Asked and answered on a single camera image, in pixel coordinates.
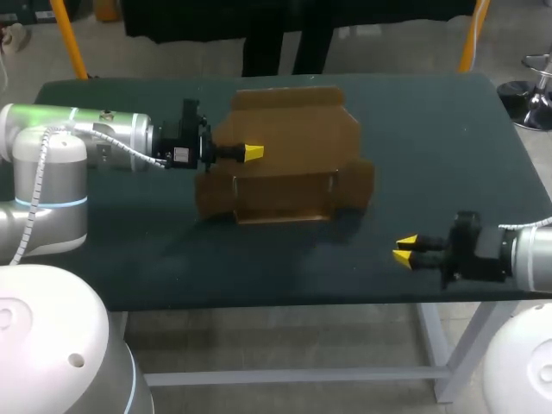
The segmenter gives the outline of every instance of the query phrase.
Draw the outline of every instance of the metal table frame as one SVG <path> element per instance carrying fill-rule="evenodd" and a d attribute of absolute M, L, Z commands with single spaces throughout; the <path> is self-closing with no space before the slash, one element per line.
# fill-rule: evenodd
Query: metal table frame
<path fill-rule="evenodd" d="M 198 373 L 147 373 L 149 386 L 197 386 L 323 381 L 435 380 L 438 403 L 452 403 L 484 356 L 489 342 L 518 306 L 513 302 L 483 302 L 451 349 L 442 330 L 436 304 L 417 304 L 419 322 L 430 365 L 421 367 L 357 367 L 214 371 Z M 124 334 L 128 312 L 122 312 Z"/>

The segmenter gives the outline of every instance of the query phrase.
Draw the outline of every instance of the chrome chair base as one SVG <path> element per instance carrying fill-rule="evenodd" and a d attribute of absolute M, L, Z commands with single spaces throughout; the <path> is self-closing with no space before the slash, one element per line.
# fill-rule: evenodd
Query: chrome chair base
<path fill-rule="evenodd" d="M 518 126 L 535 131 L 552 130 L 552 96 L 535 83 L 513 81 L 497 89 L 511 120 Z"/>

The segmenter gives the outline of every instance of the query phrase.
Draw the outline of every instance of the table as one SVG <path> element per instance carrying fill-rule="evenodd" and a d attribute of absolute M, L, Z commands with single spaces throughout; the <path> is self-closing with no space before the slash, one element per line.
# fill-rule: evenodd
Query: table
<path fill-rule="evenodd" d="M 418 303 L 429 367 L 149 374 L 151 386 L 284 380 L 436 379 L 440 402 L 468 380 L 522 299 L 550 298 L 462 281 L 442 291 L 434 272 L 393 261 L 408 234 L 445 235 L 458 210 L 488 224 L 550 215 L 549 197 L 491 83 L 482 75 L 297 76 L 190 80 L 92 79 L 46 84 L 36 102 L 178 119 L 184 97 L 215 127 L 236 90 L 337 85 L 362 125 L 361 155 L 376 167 L 364 216 L 332 222 L 201 223 L 193 172 L 91 171 L 89 235 L 73 252 L 32 258 L 89 283 L 111 311 L 299 304 Z M 0 197 L 10 169 L 0 167 Z M 450 352 L 435 302 L 482 301 Z"/>

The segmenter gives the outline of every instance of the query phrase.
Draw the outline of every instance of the cardboard box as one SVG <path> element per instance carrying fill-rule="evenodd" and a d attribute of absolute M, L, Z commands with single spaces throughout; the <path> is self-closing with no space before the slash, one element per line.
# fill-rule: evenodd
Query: cardboard box
<path fill-rule="evenodd" d="M 217 145 L 263 145 L 246 164 L 219 160 L 196 177 L 199 215 L 233 212 L 238 223 L 327 220 L 366 209 L 373 165 L 359 157 L 361 126 L 336 87 L 238 91 L 213 133 Z"/>

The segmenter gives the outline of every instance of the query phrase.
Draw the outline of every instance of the dark green tabletop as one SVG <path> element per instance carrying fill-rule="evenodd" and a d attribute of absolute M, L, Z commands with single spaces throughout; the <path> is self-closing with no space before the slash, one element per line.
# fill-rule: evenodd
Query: dark green tabletop
<path fill-rule="evenodd" d="M 458 210 L 488 224 L 552 213 L 549 197 L 491 83 L 479 75 L 343 75 L 197 80 L 93 79 L 45 85 L 36 102 L 179 117 L 197 98 L 216 126 L 236 90 L 337 85 L 376 167 L 364 216 L 332 222 L 201 223 L 191 171 L 89 176 L 89 235 L 67 254 L 33 258 L 87 281 L 113 311 L 217 306 L 489 301 L 543 296 L 395 263 L 394 242 L 446 235 Z M 3 165 L 3 198 L 9 174 Z"/>

